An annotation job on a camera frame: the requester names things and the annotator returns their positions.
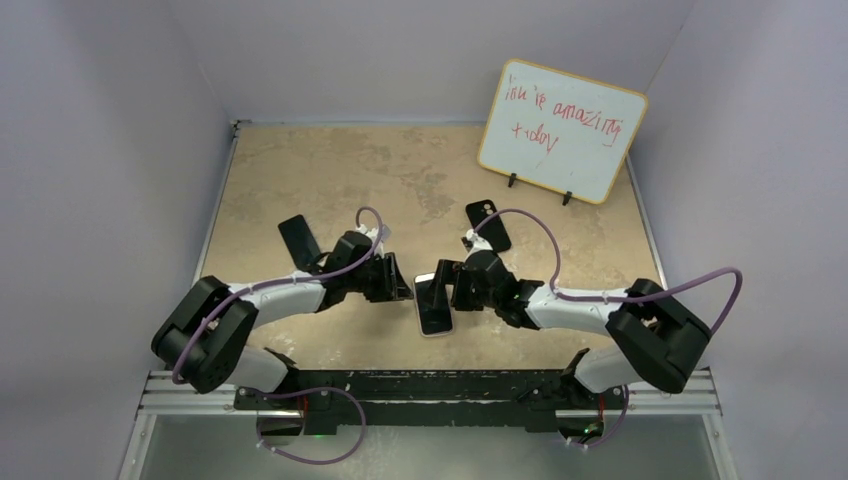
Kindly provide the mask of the pale pink phone case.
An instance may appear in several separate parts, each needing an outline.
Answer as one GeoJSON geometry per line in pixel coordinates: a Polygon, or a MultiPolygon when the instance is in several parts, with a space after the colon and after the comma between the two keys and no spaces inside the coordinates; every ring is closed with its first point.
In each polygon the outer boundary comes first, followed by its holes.
{"type": "Polygon", "coordinates": [[[437,337],[453,332],[454,322],[443,282],[434,273],[414,277],[414,301],[421,334],[437,337]]]}

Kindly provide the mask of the black smartphone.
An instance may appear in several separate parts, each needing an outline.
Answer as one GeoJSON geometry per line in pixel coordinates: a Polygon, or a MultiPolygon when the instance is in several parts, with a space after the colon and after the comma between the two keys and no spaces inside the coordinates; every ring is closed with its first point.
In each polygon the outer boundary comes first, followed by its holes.
{"type": "Polygon", "coordinates": [[[453,319],[449,309],[433,309],[423,304],[421,295],[429,286],[433,273],[418,275],[414,278],[414,299],[421,334],[424,337],[447,335],[453,331],[453,319]]]}

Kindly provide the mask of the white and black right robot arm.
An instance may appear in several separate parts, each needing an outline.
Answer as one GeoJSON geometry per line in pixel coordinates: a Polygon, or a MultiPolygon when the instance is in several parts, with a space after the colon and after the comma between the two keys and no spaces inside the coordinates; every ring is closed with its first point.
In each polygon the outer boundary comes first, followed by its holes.
{"type": "Polygon", "coordinates": [[[561,381],[564,399],[584,407],[600,392],[644,381],[683,391],[712,338],[710,328],[652,280],[640,278],[608,297],[572,291],[572,300],[541,280],[518,279],[490,250],[441,260],[414,282],[419,312],[491,309],[513,328],[568,329],[606,335],[612,345],[577,355],[561,381]]]}

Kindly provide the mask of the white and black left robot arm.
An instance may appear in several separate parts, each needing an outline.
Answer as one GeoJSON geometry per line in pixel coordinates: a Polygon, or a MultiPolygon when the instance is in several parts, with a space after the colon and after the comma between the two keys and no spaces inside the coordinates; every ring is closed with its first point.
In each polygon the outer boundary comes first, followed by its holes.
{"type": "Polygon", "coordinates": [[[298,382],[287,375],[293,363],[283,354],[248,346],[251,332],[290,316],[323,312],[350,293],[371,303],[412,299],[394,253],[382,246],[376,230],[358,229],[342,235],[315,275],[296,270],[232,285],[203,277],[154,334],[151,350],[171,368],[176,384],[206,394],[230,383],[259,390],[272,408],[287,408],[298,395],[298,382]]]}

